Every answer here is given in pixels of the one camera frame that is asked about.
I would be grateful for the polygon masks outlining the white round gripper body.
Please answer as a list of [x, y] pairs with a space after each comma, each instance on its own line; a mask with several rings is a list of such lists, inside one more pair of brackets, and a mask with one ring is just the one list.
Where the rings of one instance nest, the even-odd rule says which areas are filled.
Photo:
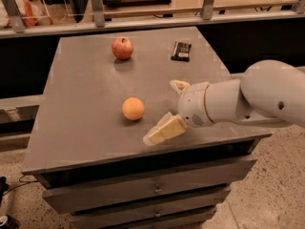
[[189, 126], [199, 128], [210, 127], [214, 124], [210, 120], [205, 106], [205, 93], [209, 85], [209, 82], [190, 85], [178, 99], [178, 113]]

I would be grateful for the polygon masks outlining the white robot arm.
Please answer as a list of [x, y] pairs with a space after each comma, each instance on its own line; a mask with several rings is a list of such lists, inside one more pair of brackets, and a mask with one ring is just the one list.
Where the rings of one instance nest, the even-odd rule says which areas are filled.
[[239, 78], [190, 84], [172, 80], [177, 114], [165, 114], [143, 137], [148, 146], [184, 134], [189, 127], [219, 122], [245, 126], [305, 127], [305, 72], [281, 61], [262, 60]]

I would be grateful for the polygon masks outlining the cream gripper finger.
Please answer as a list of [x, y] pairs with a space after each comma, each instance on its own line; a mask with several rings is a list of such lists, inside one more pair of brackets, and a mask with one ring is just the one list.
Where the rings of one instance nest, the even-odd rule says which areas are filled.
[[190, 86], [188, 82], [180, 81], [176, 79], [171, 80], [170, 85], [178, 94], [182, 94]]
[[187, 123], [180, 114], [165, 114], [157, 124], [143, 137], [143, 142], [148, 146], [158, 145], [186, 132]]

